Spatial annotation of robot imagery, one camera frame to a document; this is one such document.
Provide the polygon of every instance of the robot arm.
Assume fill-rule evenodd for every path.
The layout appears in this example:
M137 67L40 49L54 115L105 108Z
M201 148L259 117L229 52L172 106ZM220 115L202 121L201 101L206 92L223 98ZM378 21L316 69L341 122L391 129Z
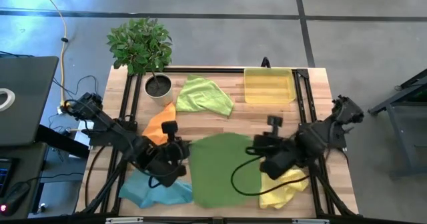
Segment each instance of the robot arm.
M313 163L326 149L345 147L344 134L347 131L342 125L360 123L364 114L348 97L340 95L333 102L332 114L328 118L302 123L290 138L278 136L282 118L269 116L268 124L273 126L273 131L256 135L253 146L247 148L249 154L266 158L261 162L260 171L277 179L294 165L302 168Z
M189 156L189 145L180 137L175 137L178 130L175 121L162 124L168 140L157 146L149 138L125 130L117 119L105 114L101 97L96 94L86 93L78 100L67 100L65 106L64 112L77 120L94 122L97 130L92 138L107 140L123 154L124 160L156 178L160 184L169 187L178 177L186 174L185 166L180 162Z

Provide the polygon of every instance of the blue cloth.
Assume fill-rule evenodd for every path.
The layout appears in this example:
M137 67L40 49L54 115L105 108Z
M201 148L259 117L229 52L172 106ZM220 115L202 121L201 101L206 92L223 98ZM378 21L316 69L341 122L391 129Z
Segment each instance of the blue cloth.
M119 197L129 199L140 208L150 207L154 203L173 205L193 201L193 189L189 183L176 181L170 187L160 185L149 188L148 179L146 174L138 170L133 171L121 187Z

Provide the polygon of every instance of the tape roll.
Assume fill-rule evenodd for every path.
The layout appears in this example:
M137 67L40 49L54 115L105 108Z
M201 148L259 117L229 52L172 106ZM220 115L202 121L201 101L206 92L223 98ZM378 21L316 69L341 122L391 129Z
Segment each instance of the tape roll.
M0 111L4 111L8 109L10 106L12 106L13 102L15 101L15 94L9 89L0 88L0 95L1 94L7 95L6 101L0 105Z

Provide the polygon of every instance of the towel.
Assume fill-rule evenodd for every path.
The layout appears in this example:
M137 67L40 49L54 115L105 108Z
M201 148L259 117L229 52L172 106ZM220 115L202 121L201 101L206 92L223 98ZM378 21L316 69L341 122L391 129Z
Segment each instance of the towel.
M299 169L290 169L276 180L270 179L267 174L262 173L261 191L268 190L286 181L301 179L305 176L306 174L304 174L304 172ZM288 201L290 201L297 191L303 191L307 186L308 180L305 179L297 183L284 185L283 187L280 187L274 191L270 191L269 193L263 194L260 196L260 207L274 207L276 209L279 209L283 207Z
M233 101L213 81L189 75L178 95L176 111L203 111L229 116L233 109Z
M189 183L175 181L170 187L160 185L150 188L148 179L149 176L146 174L138 170L133 171L131 177L121 187L119 197L132 201L139 208L151 207L154 203L173 205L193 201L193 191Z
M167 135L163 133L161 124L165 121L175 121L175 105L173 103L169 103L161 113L149 120L142 135L148 137L156 145L164 144L167 141Z
M201 207L244 205L254 197L236 192L230 183L234 169L253 158L245 153L252 139L235 133L222 133L194 141L190 147L189 169L194 202ZM257 193L261 188L260 162L242 167L235 175L238 189Z

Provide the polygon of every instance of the yellow cable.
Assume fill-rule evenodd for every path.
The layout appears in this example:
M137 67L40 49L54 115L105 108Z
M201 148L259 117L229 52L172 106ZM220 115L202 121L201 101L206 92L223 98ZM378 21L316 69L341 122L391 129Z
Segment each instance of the yellow cable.
M59 16L62 19L62 23L64 24L64 38L67 38L67 24L65 23L65 20L62 16L62 13L60 12L60 10L58 9L58 7L54 4L54 2L52 0L49 0L52 5L56 8L56 11L58 12ZM64 52L65 52L65 41L62 40L62 49L61 49L61 57L59 59L60 65L61 65L61 85L64 87ZM64 105L64 89L61 88L61 103L60 105L63 106Z

